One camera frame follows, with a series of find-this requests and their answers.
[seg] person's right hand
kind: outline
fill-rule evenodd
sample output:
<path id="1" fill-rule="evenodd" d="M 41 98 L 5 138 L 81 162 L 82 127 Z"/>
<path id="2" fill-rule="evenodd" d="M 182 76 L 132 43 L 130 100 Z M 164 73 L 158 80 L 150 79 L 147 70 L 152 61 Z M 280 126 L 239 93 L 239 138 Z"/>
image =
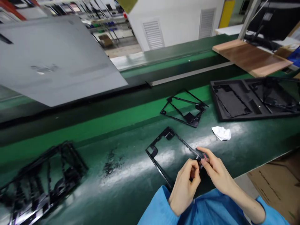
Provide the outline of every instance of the person's right hand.
<path id="1" fill-rule="evenodd" d="M 231 196 L 238 188 L 238 185 L 225 168 L 222 160 L 217 158 L 208 148 L 197 147 L 197 149 L 204 152 L 209 158 L 208 162 L 205 159 L 201 159 L 201 163 L 215 187 L 221 193 Z"/>

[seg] gray panel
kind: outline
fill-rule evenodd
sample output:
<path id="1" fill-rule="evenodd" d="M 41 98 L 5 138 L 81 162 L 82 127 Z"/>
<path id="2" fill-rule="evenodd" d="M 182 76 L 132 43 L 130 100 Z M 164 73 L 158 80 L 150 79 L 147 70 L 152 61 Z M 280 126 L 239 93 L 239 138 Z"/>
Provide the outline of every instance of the gray panel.
<path id="1" fill-rule="evenodd" d="M 0 84 L 48 106 L 128 85 L 77 16 L 1 24 Z"/>

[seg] person's left hand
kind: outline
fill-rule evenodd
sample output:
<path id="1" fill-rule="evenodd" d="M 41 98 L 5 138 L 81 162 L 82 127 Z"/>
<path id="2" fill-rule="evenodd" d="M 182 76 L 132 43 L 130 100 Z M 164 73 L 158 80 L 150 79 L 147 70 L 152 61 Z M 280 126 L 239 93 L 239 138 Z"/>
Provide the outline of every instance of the person's left hand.
<path id="1" fill-rule="evenodd" d="M 177 216 L 181 215 L 192 203 L 200 181 L 198 162 L 188 159 L 177 174 L 175 185 L 168 201 L 172 211 Z"/>

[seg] air vent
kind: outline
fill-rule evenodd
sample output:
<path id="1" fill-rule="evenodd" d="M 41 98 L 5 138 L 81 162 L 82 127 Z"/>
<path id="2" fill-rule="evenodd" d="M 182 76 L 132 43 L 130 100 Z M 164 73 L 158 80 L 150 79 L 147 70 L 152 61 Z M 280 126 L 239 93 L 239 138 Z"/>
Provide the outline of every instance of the air vent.
<path id="1" fill-rule="evenodd" d="M 165 47 L 158 21 L 145 22 L 143 27 L 151 50 Z"/>
<path id="2" fill-rule="evenodd" d="M 215 12 L 215 8 L 201 10 L 199 39 L 210 37 L 212 35 Z"/>

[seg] yellow pillar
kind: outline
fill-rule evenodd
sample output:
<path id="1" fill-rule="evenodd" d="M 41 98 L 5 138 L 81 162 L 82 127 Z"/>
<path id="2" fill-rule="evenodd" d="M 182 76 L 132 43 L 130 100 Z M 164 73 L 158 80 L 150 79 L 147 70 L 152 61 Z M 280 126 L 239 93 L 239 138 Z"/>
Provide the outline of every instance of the yellow pillar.
<path id="1" fill-rule="evenodd" d="M 235 0 L 227 0 L 224 3 L 219 28 L 228 27 L 230 17 L 234 8 Z"/>

